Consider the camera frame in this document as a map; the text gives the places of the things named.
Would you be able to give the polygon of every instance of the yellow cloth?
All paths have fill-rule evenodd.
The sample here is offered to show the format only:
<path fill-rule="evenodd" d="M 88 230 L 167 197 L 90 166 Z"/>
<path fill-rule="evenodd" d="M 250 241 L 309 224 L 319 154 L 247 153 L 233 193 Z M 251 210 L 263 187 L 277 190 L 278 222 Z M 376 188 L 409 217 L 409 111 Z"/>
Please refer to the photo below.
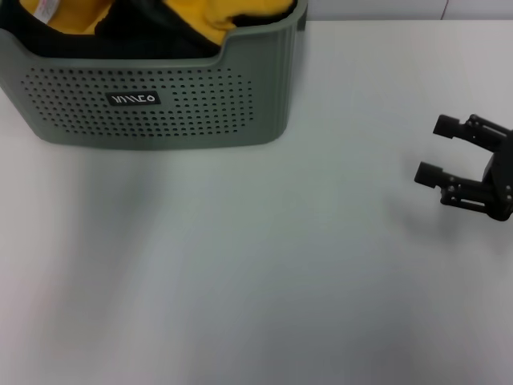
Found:
<path fill-rule="evenodd" d="M 21 0 L 22 6 L 34 14 L 39 0 Z M 285 12 L 293 0 L 164 0 L 187 24 L 205 38 L 221 45 L 224 36 L 235 25 L 232 18 L 272 16 Z M 48 22 L 65 34 L 94 34 L 113 0 L 61 0 L 59 8 Z"/>
<path fill-rule="evenodd" d="M 232 18 L 272 16 L 285 12 L 293 0 L 164 0 L 185 22 L 205 38 L 221 45 L 235 28 Z"/>
<path fill-rule="evenodd" d="M 34 14 L 39 0 L 20 0 L 23 8 Z M 48 26 L 64 34 L 95 34 L 113 0 L 61 0 Z"/>

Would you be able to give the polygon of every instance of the white surface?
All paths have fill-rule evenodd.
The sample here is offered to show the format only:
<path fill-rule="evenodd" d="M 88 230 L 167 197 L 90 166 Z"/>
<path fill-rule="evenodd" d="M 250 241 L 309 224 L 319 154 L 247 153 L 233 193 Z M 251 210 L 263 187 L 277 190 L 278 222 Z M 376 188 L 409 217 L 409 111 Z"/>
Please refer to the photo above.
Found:
<path fill-rule="evenodd" d="M 513 127 L 513 23 L 308 28 L 266 146 L 59 147 L 2 96 L 2 384 L 511 384 L 513 222 L 413 179 L 489 159 L 439 114 Z"/>
<path fill-rule="evenodd" d="M 446 0 L 309 0 L 313 20 L 436 19 Z"/>
<path fill-rule="evenodd" d="M 511 0 L 450 0 L 445 19 L 513 18 Z"/>

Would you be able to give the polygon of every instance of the gray plastic basket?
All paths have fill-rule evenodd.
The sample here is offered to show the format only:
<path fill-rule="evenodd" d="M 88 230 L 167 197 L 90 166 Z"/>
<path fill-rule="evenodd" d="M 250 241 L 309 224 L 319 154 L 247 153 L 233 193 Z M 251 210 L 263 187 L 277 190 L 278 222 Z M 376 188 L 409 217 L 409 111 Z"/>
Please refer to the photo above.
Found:
<path fill-rule="evenodd" d="M 0 30 L 0 86 L 51 143 L 136 150 L 268 143 L 287 125 L 306 9 L 299 0 L 280 22 L 234 30 L 210 59 L 48 59 Z"/>

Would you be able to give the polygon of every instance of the black garment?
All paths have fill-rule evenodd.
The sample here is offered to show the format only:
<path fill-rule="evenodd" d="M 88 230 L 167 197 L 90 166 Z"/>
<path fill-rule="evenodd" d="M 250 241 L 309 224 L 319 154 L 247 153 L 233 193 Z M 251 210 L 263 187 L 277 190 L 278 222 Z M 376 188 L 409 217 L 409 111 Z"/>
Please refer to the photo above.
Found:
<path fill-rule="evenodd" d="M 283 13 L 275 14 L 273 16 L 248 16 L 242 14 L 233 18 L 233 24 L 236 26 L 267 26 L 274 22 L 280 22 L 284 18 L 287 18 L 294 12 L 297 6 L 297 0 L 294 0 L 292 5 Z"/>
<path fill-rule="evenodd" d="M 132 7 L 130 0 L 116 0 L 100 23 L 100 36 L 92 36 L 63 34 L 32 16 L 18 0 L 2 0 L 0 28 L 13 34 L 30 52 L 47 58 L 198 59 L 214 56 L 219 51 L 213 43 L 200 45 L 184 34 L 153 26 L 151 20 Z M 110 36 L 106 31 L 127 25 L 126 19 L 121 23 L 123 16 L 118 14 L 124 11 L 133 12 L 129 28 L 139 26 L 140 33 L 130 34 L 127 38 Z"/>
<path fill-rule="evenodd" d="M 296 5 L 297 0 L 286 12 L 272 17 L 237 16 L 234 23 L 278 22 Z M 115 0 L 94 36 L 63 34 L 36 19 L 19 0 L 1 0 L 0 29 L 13 34 L 33 54 L 47 58 L 199 59 L 215 56 L 220 50 L 162 0 Z"/>

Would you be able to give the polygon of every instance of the white wall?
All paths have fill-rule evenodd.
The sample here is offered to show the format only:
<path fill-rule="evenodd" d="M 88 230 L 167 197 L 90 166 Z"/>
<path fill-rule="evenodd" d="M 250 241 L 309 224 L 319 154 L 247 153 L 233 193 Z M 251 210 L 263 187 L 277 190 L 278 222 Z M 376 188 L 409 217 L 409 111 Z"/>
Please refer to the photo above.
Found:
<path fill-rule="evenodd" d="M 309 0 L 309 17 L 315 20 L 440 19 L 445 5 L 446 0 Z"/>
<path fill-rule="evenodd" d="M 512 0 L 450 0 L 444 19 L 513 18 Z"/>

